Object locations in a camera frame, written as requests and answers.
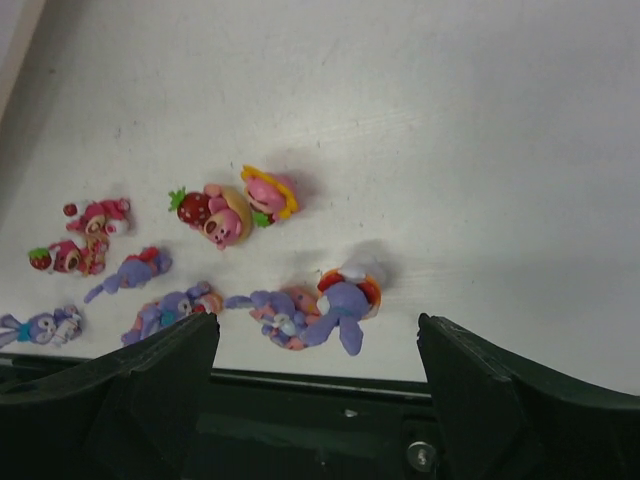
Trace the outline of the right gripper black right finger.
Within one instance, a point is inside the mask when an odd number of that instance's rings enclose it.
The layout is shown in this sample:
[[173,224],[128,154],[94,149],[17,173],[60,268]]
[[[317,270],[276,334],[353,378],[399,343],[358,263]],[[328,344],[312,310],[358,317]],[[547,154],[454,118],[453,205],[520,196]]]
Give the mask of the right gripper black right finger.
[[456,479],[636,479],[639,399],[526,359],[439,316],[418,349]]

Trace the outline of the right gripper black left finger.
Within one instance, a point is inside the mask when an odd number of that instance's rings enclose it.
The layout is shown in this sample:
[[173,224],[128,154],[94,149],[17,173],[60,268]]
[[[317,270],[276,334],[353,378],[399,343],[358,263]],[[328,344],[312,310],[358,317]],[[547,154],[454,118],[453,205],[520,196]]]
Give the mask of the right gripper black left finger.
[[219,340],[213,314],[1,390],[4,479],[178,479]]

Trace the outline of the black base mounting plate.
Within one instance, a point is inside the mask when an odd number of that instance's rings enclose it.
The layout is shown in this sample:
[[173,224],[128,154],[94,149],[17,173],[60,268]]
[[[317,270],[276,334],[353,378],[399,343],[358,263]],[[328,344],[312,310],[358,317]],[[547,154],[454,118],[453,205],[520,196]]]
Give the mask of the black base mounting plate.
[[[80,363],[10,359],[1,390]],[[178,479],[456,479],[428,383],[215,375]]]

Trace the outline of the purple bunny with blue bow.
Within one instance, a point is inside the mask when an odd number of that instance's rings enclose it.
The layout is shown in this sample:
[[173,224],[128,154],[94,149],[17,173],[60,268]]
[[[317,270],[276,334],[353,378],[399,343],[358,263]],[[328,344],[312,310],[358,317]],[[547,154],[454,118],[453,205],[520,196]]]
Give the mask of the purple bunny with blue bow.
[[11,314],[1,317],[1,347],[11,343],[61,347],[82,334],[84,317],[75,305],[43,312],[20,322]]

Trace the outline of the purple bunny with pink base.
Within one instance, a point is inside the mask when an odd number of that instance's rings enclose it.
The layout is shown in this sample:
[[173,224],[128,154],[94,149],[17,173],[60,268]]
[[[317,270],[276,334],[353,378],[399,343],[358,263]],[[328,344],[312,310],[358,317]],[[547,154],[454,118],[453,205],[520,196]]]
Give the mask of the purple bunny with pink base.
[[167,294],[163,300],[163,308],[176,314],[177,319],[197,312],[218,314],[223,309],[223,298],[209,282],[199,281],[184,292]]

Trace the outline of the small purple bunny figure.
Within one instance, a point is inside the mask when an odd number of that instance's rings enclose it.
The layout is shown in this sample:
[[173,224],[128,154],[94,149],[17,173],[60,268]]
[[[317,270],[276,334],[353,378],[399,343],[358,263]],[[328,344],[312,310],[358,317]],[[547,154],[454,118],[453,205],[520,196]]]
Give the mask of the small purple bunny figure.
[[122,289],[142,288],[155,277],[166,274],[172,264],[173,259],[166,250],[146,247],[126,257],[117,271],[92,288],[83,301],[89,304],[101,293],[113,295]]

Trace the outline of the pink bear with strawberry hat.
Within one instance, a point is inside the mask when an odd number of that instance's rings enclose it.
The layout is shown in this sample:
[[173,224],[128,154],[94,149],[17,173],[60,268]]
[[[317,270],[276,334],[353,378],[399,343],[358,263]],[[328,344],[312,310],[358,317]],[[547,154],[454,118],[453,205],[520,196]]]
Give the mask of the pink bear with strawberry hat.
[[31,267],[41,272],[87,277],[104,270],[109,246],[106,239],[80,235],[34,248],[28,252],[28,259]]

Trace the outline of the pink striped bear with strawberry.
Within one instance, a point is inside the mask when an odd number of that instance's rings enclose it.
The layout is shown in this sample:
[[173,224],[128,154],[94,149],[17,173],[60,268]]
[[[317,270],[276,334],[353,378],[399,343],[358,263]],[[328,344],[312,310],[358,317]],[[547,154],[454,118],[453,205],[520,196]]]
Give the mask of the pink striped bear with strawberry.
[[62,212],[66,229],[85,235],[122,235],[131,227],[131,203],[125,197],[71,202],[63,206]]

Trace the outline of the pink bear on tan donut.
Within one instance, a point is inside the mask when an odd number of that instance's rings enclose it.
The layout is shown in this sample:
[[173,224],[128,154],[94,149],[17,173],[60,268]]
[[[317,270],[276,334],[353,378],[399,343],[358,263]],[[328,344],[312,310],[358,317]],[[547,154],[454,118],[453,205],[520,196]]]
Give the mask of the pink bear on tan donut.
[[242,243],[251,233],[251,208],[234,187],[208,183],[201,190],[182,187],[168,195],[169,211],[218,250]]

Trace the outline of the pink bear in yellow flower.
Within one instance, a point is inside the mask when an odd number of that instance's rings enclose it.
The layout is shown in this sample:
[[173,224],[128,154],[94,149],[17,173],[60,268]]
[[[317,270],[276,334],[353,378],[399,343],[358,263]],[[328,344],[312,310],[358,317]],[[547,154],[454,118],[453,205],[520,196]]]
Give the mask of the pink bear in yellow flower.
[[241,178],[257,227],[266,228],[288,220],[300,210],[296,189],[289,176],[244,165]]

